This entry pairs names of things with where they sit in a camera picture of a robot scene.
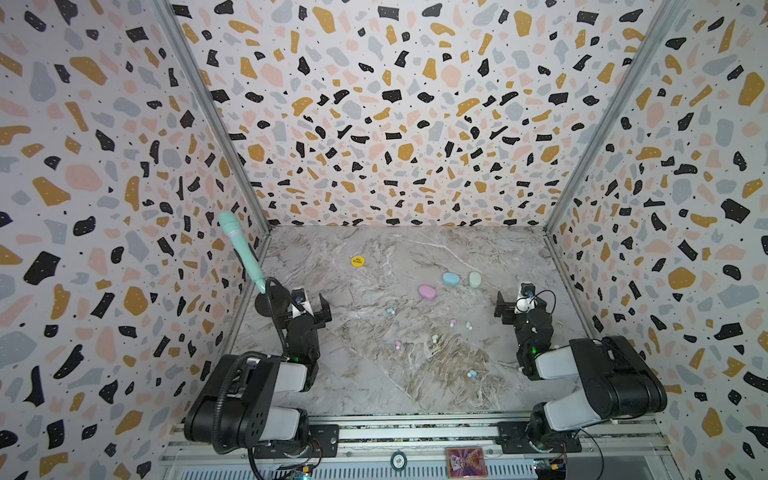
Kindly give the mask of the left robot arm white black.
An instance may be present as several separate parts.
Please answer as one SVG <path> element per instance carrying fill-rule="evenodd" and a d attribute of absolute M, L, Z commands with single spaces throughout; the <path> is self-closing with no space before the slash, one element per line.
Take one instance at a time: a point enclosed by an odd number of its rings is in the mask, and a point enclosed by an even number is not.
<path fill-rule="evenodd" d="M 222 356 L 186 415 L 186 440 L 209 444 L 219 454 L 243 449 L 258 459 L 336 455 L 338 426 L 312 426 L 306 410 L 274 403 L 277 394 L 307 393 L 315 382 L 318 331 L 332 321 L 328 301 L 320 296 L 319 302 L 314 312 L 302 288 L 290 299 L 279 292 L 257 296 L 257 312 L 273 319 L 283 353 Z"/>

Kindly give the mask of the mint green earbud case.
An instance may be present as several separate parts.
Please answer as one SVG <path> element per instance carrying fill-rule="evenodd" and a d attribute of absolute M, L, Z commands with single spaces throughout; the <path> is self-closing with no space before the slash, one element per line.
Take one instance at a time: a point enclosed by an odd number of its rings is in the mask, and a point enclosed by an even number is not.
<path fill-rule="evenodd" d="M 480 288 L 482 285 L 482 275 L 479 272 L 472 271 L 468 276 L 468 282 L 471 288 Z"/>

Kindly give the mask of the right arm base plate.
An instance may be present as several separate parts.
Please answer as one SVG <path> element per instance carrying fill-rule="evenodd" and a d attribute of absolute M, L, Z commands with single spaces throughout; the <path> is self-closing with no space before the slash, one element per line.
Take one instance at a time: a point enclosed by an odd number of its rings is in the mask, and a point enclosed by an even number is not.
<path fill-rule="evenodd" d="M 579 453 L 582 445 L 576 430 L 558 432 L 544 424 L 507 421 L 497 424 L 495 443 L 504 454 Z"/>

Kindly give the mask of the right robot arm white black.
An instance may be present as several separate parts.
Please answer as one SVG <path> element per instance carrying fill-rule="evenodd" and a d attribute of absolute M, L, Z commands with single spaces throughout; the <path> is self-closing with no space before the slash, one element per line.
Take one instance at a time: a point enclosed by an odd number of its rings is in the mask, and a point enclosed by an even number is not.
<path fill-rule="evenodd" d="M 667 406 L 660 380 L 625 337 L 576 338 L 554 347 L 555 306 L 541 299 L 530 283 L 521 285 L 515 301 L 501 294 L 496 298 L 494 316 L 513 327 L 516 358 L 526 378 L 579 380 L 576 390 L 565 397 L 535 405 L 526 427 L 500 425 L 499 444 L 507 452 L 524 451 L 524 446 L 513 444 L 522 438 L 532 451 L 578 452 L 577 436 L 583 429 L 658 413 Z"/>

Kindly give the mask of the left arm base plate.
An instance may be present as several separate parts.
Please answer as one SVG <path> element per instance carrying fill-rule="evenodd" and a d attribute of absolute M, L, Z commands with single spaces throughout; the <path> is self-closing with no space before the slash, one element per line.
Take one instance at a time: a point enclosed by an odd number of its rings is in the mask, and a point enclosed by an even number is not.
<path fill-rule="evenodd" d="M 309 424 L 300 427 L 292 440 L 270 441 L 254 448 L 256 459 L 299 461 L 312 458 L 335 458 L 339 446 L 338 424 Z"/>

